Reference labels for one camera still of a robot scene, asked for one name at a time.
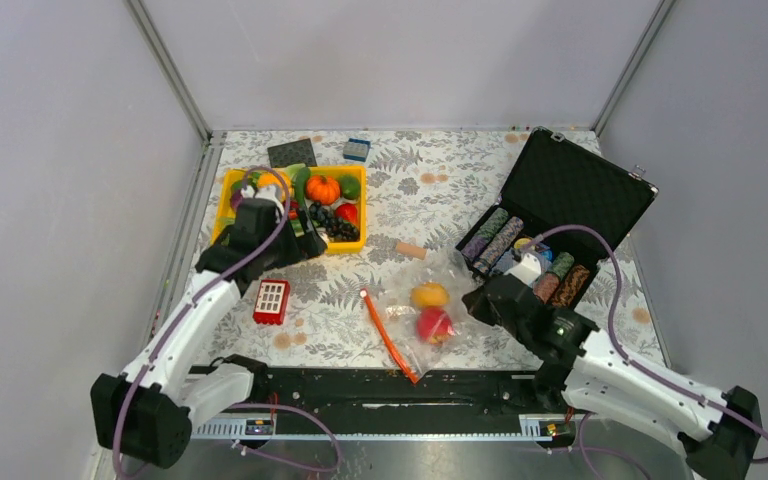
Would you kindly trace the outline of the purple fake onion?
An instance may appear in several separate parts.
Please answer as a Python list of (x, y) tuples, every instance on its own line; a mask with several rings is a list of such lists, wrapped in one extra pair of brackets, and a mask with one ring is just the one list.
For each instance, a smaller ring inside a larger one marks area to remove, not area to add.
[(229, 207), (232, 212), (237, 211), (237, 209), (239, 208), (239, 205), (242, 203), (243, 198), (244, 198), (243, 189), (237, 189), (232, 192), (229, 199)]

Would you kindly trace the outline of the yellow fake bell pepper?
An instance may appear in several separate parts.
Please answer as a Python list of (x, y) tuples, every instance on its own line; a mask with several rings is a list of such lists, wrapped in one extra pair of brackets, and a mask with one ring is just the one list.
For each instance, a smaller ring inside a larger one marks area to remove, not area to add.
[(293, 185), (290, 177), (284, 172), (277, 172), (275, 174), (264, 172), (261, 173), (256, 182), (256, 188), (262, 190), (265, 187), (274, 186), (276, 191), (281, 194), (281, 200), (284, 201), (286, 193), (293, 193)]

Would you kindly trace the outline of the red fake apple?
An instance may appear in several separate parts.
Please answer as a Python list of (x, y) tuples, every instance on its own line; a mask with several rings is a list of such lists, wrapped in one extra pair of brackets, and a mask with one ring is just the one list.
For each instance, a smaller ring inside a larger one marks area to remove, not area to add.
[(416, 330), (418, 337), (429, 344), (442, 344), (455, 335), (452, 319), (443, 308), (423, 309)]

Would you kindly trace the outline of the clear zip top bag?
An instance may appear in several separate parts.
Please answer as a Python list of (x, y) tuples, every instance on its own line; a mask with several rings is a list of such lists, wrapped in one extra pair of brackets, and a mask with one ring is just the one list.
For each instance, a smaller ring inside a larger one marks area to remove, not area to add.
[(478, 286), (462, 255), (441, 250), (415, 259), (359, 297), (397, 371), (416, 385), (492, 332), (462, 297)]

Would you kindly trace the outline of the dark green fake pepper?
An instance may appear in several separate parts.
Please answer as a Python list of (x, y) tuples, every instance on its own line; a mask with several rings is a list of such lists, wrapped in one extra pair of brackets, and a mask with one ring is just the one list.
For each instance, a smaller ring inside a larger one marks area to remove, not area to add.
[(306, 185), (312, 172), (308, 166), (302, 166), (292, 177), (294, 198), (300, 207), (306, 205)]

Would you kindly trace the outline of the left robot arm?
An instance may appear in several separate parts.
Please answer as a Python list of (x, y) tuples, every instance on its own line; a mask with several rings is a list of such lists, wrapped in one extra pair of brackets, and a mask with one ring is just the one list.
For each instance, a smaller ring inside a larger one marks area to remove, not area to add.
[(97, 441), (112, 453), (119, 479), (130, 457), (169, 468), (186, 450), (192, 431), (238, 403), (256, 411), (270, 385), (253, 368), (219, 367), (191, 385), (185, 379), (197, 349), (267, 271), (316, 258), (325, 251), (313, 231), (298, 239), (289, 223), (290, 200), (248, 198), (197, 263), (192, 284), (149, 344), (119, 374), (102, 373), (90, 388)]

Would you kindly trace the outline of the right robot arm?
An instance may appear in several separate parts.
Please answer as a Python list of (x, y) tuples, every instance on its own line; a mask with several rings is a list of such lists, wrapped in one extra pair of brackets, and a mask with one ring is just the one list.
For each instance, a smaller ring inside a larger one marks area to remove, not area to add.
[(462, 302), (472, 317), (503, 328), (541, 360), (533, 396), (543, 410), (568, 405), (621, 423), (667, 446), (705, 479), (747, 476), (761, 439), (751, 391), (723, 391), (621, 353), (607, 330), (541, 303), (512, 275), (490, 279)]

